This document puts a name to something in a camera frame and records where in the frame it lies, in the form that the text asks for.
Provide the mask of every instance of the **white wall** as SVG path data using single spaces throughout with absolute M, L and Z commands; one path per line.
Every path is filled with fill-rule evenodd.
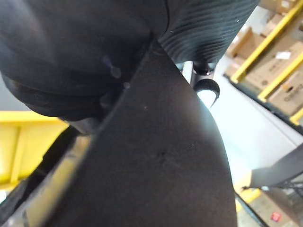
M 303 137 L 222 76 L 229 62 L 230 59 L 223 56 L 217 65 L 214 79 L 221 93 L 211 113 L 236 181 L 249 169 L 272 165 L 302 143 Z

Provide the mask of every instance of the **cardboard box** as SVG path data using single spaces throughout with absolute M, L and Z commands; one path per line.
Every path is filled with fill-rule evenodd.
M 242 179 L 233 184 L 235 191 L 254 209 L 254 211 L 270 227 L 299 227 L 300 222 L 292 202 L 280 189 L 271 188 L 269 191 L 259 189 L 242 190 L 243 186 L 250 185 L 251 171 Z M 258 227 L 259 225 L 241 209 L 236 201 L 238 227 Z
M 278 0 L 261 0 L 259 6 L 270 11 L 276 11 Z
M 252 33 L 249 38 L 242 44 L 242 46 L 237 52 L 237 55 L 241 56 L 244 59 L 248 58 L 255 51 L 255 49 L 263 42 L 264 39 L 264 37 Z
M 287 14 L 297 3 L 297 0 L 277 0 L 276 12 L 285 15 Z
M 228 77 L 231 77 L 239 68 L 240 66 L 245 62 L 245 59 L 240 57 L 240 56 L 236 56 L 233 60 L 232 63 L 229 65 L 229 67 L 227 68 L 227 70 L 225 71 L 225 75 Z
M 249 38 L 252 34 L 251 27 L 244 26 L 240 32 L 233 39 L 232 43 L 226 50 L 226 54 L 230 57 L 236 56 L 238 50 L 241 48 L 243 43 Z
M 249 205 L 270 227 L 299 227 L 291 202 L 279 189 L 260 191 L 259 196 L 250 201 Z M 238 227 L 258 226 L 244 209 L 238 209 L 237 217 Z
M 303 106 L 303 66 L 296 70 L 268 100 L 288 116 L 299 111 Z
M 265 29 L 261 32 L 261 36 L 267 37 L 283 19 L 280 14 L 275 14 L 274 17 L 266 24 Z
M 264 90 L 271 82 L 274 81 L 302 52 L 303 43 L 298 41 L 294 44 L 289 43 L 291 38 L 284 39 L 282 46 L 276 46 L 269 52 L 255 68 L 248 73 L 246 80 L 259 88 Z M 291 46 L 287 49 L 282 49 L 283 46 Z

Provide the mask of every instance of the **white label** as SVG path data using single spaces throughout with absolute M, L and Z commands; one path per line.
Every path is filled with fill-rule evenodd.
M 288 1 L 282 1 L 282 2 L 281 2 L 281 6 L 282 6 L 283 8 L 289 8 L 289 7 L 290 7 Z
M 263 191 L 269 191 L 269 187 L 268 187 L 268 186 L 262 186 L 261 189 L 262 189 Z
M 289 51 L 278 51 L 276 53 L 276 58 L 277 59 L 284 59 L 284 60 L 288 60 L 290 58 L 290 56 L 292 55 L 291 52 Z
M 232 41 L 232 44 L 236 43 L 238 40 L 239 40 L 239 37 L 236 35 L 236 37 Z

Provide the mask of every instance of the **yellow pallet rack upright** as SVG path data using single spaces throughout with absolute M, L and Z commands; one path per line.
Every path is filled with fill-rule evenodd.
M 249 58 L 240 66 L 240 68 L 230 78 L 234 85 L 239 84 L 253 68 L 253 63 L 257 62 L 262 53 L 271 47 L 283 31 L 303 12 L 303 0 L 299 0 L 296 6 L 286 14 L 275 29 L 266 37 L 266 39 L 258 46 L 258 48 L 249 56 Z M 257 99 L 261 103 L 266 103 L 269 95 L 286 79 L 296 68 L 303 64 L 303 53 L 301 53 L 271 84 L 269 84 L 258 95 Z M 303 117 L 303 108 L 293 116 L 289 117 L 288 121 L 294 126 L 299 126 L 299 120 Z

